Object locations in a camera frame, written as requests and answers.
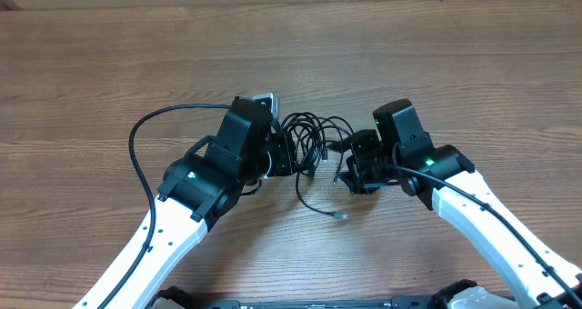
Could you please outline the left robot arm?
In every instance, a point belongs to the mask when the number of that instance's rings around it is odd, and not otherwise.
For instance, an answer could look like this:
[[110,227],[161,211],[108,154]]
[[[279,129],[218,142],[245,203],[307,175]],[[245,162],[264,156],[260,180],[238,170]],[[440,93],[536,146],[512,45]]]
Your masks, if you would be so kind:
[[247,185],[296,172],[295,146],[271,94],[236,97],[216,135],[166,168],[130,241],[79,308],[145,308],[176,265],[244,195]]

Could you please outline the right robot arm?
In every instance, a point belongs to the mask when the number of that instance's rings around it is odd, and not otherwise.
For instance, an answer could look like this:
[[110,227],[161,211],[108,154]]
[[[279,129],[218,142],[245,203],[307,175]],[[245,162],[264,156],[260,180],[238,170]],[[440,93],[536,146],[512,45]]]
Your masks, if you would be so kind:
[[328,144],[349,152],[340,179],[353,194],[399,184],[454,226],[512,294],[488,294],[471,280],[430,297],[430,308],[578,308],[581,270],[552,251],[508,210],[474,164],[453,145],[436,147],[407,99],[378,107],[375,128]]

